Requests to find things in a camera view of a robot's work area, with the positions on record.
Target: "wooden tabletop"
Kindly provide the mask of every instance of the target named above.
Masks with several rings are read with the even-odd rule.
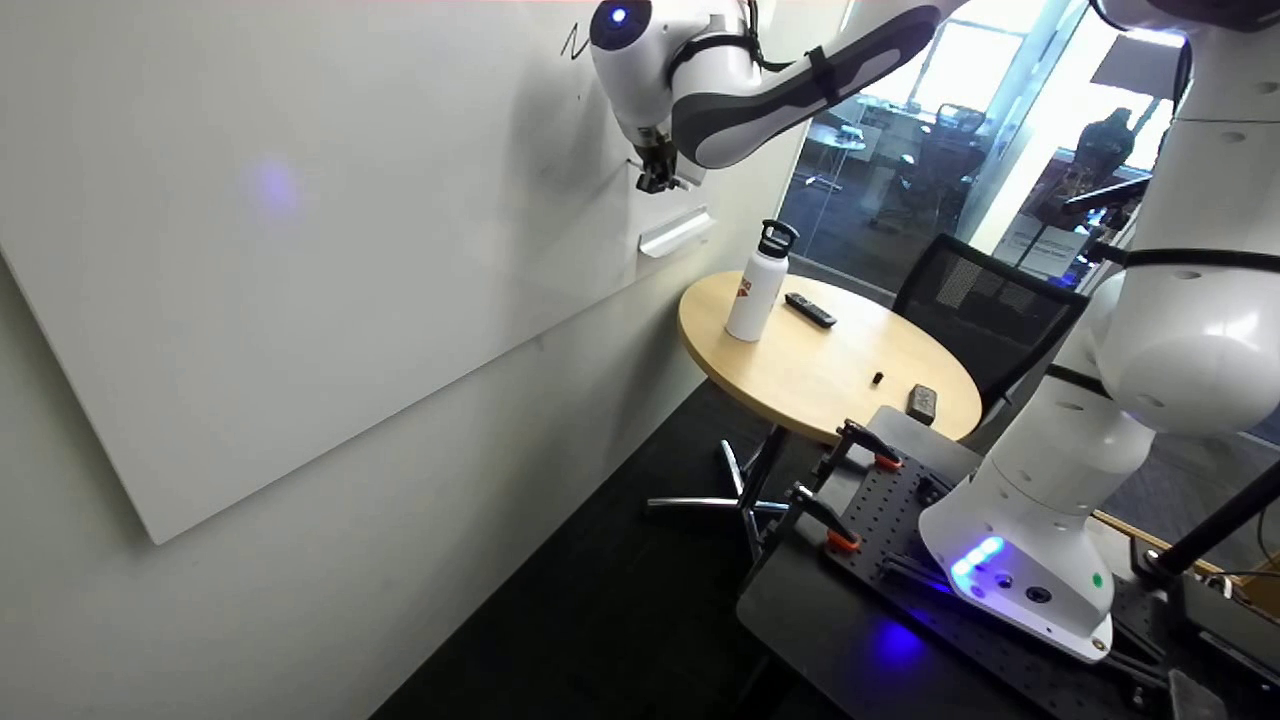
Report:
[[[774,307],[756,342],[723,332],[742,272],[720,272],[690,284],[682,295],[682,336],[690,356],[732,400],[766,420],[833,444],[845,420],[874,422],[879,402],[905,409],[912,382],[935,387],[932,429],[960,438],[981,420],[981,390],[963,365],[929,332],[883,303],[845,287],[790,276],[784,291],[806,291],[837,315],[837,328],[818,328],[792,307]]]

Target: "black chair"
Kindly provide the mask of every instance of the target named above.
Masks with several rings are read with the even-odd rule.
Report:
[[[985,397],[985,420],[994,420],[1077,322],[1085,295],[1023,276],[955,237],[935,237],[891,307],[968,368]]]

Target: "table leg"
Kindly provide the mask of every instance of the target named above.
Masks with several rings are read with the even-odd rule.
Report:
[[[790,437],[792,437],[790,429],[774,422],[774,432],[756,444],[756,453],[743,464],[737,459],[732,444],[720,438],[732,497],[647,497],[647,508],[737,508],[747,530],[751,562],[756,562],[768,536],[768,529],[760,529],[760,517],[790,510],[784,499],[760,499],[766,478],[774,475]]]

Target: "robotic arm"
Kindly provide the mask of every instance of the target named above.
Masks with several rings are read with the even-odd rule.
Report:
[[[981,466],[921,510],[960,600],[1089,665],[1112,651],[1089,510],[1158,432],[1230,437],[1280,402],[1280,0],[1158,8],[1200,18],[1195,66],[1123,227],[1128,262]]]
[[[845,31],[782,66],[760,54],[756,0],[606,0],[591,62],[665,193],[751,154],[784,129],[908,62],[963,0],[856,0]]]

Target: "cable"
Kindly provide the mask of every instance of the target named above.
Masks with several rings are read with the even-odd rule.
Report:
[[[1257,553],[1264,554],[1269,569],[1219,569],[1219,572],[1209,572],[1206,581],[1219,581],[1219,576],[1273,576],[1280,569],[1280,548],[1269,542],[1269,510],[1273,505],[1264,505],[1253,520],[1253,542]]]
[[[790,62],[777,62],[760,53],[760,0],[747,0],[747,53],[760,66],[784,73]]]
[[[1128,31],[1118,14],[1104,13],[1101,0],[1089,0],[1089,8],[1094,8],[1104,22],[1112,22],[1118,31]]]
[[[1185,39],[1185,47],[1175,53],[1175,73],[1171,73],[1171,109],[1185,105],[1187,89],[1192,89],[1192,66],[1195,66],[1195,53],[1192,39]]]

